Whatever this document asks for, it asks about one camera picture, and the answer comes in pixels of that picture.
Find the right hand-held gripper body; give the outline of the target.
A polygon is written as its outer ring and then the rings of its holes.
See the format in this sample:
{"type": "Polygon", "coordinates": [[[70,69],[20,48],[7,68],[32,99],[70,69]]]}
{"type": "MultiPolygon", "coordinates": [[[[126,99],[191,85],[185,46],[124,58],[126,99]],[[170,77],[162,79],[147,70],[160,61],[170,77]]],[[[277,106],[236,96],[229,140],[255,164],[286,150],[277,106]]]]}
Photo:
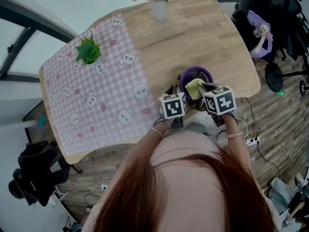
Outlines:
{"type": "Polygon", "coordinates": [[[202,99],[204,110],[211,116],[217,127],[224,125],[222,115],[235,116],[236,102],[233,90],[227,86],[220,86],[213,91],[206,91],[202,99]]]}

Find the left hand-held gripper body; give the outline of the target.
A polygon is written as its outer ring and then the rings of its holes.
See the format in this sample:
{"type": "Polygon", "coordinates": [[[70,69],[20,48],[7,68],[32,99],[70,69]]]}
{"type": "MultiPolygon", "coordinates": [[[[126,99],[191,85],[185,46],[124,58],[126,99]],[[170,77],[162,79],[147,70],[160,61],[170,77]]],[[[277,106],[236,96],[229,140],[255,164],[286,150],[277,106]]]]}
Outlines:
{"type": "Polygon", "coordinates": [[[183,128],[183,117],[187,112],[184,93],[181,92],[159,97],[159,111],[164,119],[172,120],[172,129],[183,128]]]}

